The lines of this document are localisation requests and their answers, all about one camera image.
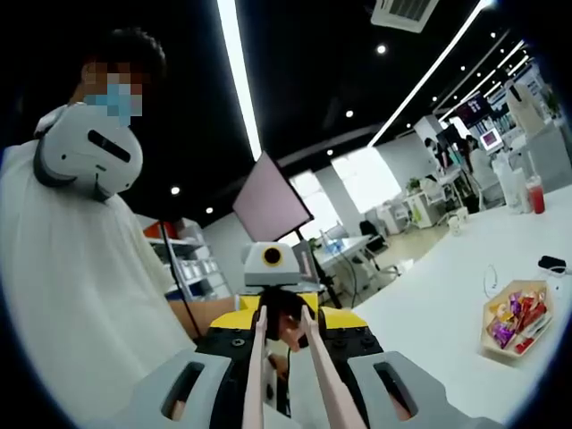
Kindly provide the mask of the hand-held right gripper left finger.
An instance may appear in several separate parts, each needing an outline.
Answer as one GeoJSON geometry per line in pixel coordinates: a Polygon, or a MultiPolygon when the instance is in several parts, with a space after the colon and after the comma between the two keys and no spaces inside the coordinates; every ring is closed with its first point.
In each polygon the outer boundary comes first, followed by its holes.
{"type": "Polygon", "coordinates": [[[130,428],[258,428],[259,312],[217,319],[203,343],[135,388],[130,428]]]}

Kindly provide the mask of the person's left hand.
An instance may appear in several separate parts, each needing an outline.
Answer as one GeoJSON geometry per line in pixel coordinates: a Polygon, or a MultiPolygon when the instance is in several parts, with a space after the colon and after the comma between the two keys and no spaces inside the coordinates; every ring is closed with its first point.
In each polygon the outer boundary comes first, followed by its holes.
{"type": "Polygon", "coordinates": [[[278,335],[279,339],[286,343],[293,352],[299,352],[305,348],[304,345],[300,345],[300,340],[305,335],[300,327],[300,321],[290,315],[279,316],[278,335]]]}

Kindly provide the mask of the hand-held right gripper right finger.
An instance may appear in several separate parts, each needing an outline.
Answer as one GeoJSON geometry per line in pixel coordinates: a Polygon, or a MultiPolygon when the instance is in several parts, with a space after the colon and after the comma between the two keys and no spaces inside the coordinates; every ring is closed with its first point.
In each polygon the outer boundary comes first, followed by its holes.
{"type": "Polygon", "coordinates": [[[332,428],[448,426],[444,386],[348,310],[318,309],[318,382],[332,428]]]}

